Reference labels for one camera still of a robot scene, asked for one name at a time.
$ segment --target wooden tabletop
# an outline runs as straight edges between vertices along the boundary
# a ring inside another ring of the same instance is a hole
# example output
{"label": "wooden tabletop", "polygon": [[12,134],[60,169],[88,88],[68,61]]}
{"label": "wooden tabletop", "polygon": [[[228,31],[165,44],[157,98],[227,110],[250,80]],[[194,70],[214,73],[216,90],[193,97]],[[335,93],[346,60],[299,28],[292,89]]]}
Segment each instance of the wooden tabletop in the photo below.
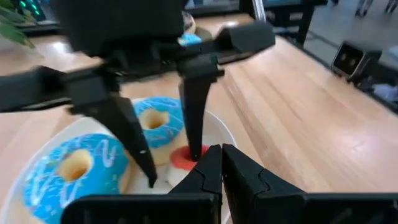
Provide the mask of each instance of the wooden tabletop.
{"label": "wooden tabletop", "polygon": [[[215,34],[248,16],[197,20]],[[34,39],[38,51],[0,55],[0,75],[46,65],[74,70],[99,59],[70,54],[60,37]],[[130,98],[178,97],[179,78],[123,86]],[[221,118],[240,150],[309,192],[398,191],[398,119],[333,76],[286,40],[245,62],[229,65],[211,87],[207,109]],[[26,162],[43,144],[79,117],[64,108],[0,114],[0,202]]]}

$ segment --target blue frosted donut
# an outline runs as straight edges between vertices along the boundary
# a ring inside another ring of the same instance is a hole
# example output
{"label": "blue frosted donut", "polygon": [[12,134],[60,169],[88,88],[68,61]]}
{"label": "blue frosted donut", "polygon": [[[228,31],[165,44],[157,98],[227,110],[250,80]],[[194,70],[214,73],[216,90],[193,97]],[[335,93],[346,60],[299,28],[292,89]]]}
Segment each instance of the blue frosted donut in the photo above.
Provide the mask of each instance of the blue frosted donut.
{"label": "blue frosted donut", "polygon": [[168,112],[169,122],[155,129],[144,129],[144,136],[150,148],[156,149],[172,142],[184,127],[181,102],[169,97],[151,97],[134,104],[138,117],[148,109]]}
{"label": "blue frosted donut", "polygon": [[[77,180],[66,181],[58,168],[71,153],[86,149],[91,167]],[[120,194],[119,178],[129,164],[122,144],[105,134],[86,134],[63,142],[41,158],[25,180],[24,202],[45,223],[60,223],[63,209],[73,200],[91,194]]]}

